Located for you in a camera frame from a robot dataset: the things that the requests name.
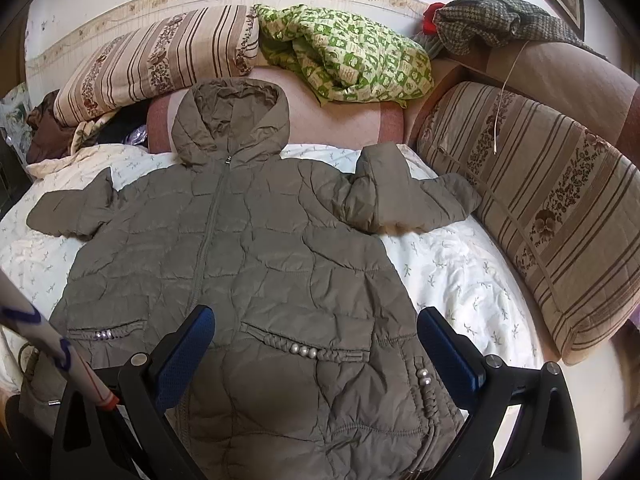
brown cloth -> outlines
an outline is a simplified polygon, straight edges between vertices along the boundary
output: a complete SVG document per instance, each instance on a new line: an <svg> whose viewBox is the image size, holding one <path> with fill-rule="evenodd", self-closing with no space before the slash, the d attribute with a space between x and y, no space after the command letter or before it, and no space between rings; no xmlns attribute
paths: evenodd
<svg viewBox="0 0 640 480"><path fill-rule="evenodd" d="M172 137L182 164L120 191L107 168L83 190L43 195L29 214L46 234L91 238L52 325L93 367L116 366L209 305L216 335L175 428L211 479L399 479L433 468L462 418L369 234L463 220L479 195L457 174L411 178L390 142L365 147L355 174L282 159L289 107L264 81L192 87ZM38 399L63 387L39 359L21 409L51 431L56 409Z"/></svg>
<svg viewBox="0 0 640 480"><path fill-rule="evenodd" d="M53 103L58 92L55 90L45 95L27 117L27 124L33 130L33 139L27 152L28 164L69 154L69 145L76 129L61 126L53 116Z"/></svg>

houndstooth garment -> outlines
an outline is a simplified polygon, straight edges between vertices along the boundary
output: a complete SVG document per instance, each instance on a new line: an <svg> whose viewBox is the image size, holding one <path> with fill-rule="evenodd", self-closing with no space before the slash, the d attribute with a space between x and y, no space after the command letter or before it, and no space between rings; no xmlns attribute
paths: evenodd
<svg viewBox="0 0 640 480"><path fill-rule="evenodd" d="M523 0L453 0L436 11L433 23L444 47L454 54L468 54L471 39L480 36L489 46L511 40L559 41L607 59L563 20Z"/></svg>

jacket hood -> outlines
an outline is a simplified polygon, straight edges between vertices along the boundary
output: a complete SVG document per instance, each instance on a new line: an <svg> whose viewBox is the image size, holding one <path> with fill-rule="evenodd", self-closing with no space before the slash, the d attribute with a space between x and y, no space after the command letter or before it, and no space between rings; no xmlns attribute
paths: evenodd
<svg viewBox="0 0 640 480"><path fill-rule="evenodd" d="M180 102L172 137L188 166L266 160L289 141L289 104L279 86L256 79L198 84Z"/></svg>

green patterned pillow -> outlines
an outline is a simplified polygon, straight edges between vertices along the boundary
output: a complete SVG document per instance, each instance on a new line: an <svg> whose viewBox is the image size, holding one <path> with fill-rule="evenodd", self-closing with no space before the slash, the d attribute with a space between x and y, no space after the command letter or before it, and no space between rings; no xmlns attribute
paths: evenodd
<svg viewBox="0 0 640 480"><path fill-rule="evenodd" d="M433 88L424 49L384 25L304 5L255 9L266 59L298 74L321 103L395 101L404 107Z"/></svg>

jacket's right sleeve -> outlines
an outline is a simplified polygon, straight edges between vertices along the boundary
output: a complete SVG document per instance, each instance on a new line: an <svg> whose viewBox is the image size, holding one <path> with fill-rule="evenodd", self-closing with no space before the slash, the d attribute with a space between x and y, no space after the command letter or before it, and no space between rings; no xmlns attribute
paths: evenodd
<svg viewBox="0 0 640 480"><path fill-rule="evenodd" d="M91 238L113 217L116 193L105 168L84 189L45 193L27 216L27 225L52 236Z"/></svg>
<svg viewBox="0 0 640 480"><path fill-rule="evenodd" d="M355 174L317 164L311 180L318 200L336 218L366 233L388 227L428 232L466 219L480 203L461 175L411 178L404 156L391 142L366 146Z"/></svg>

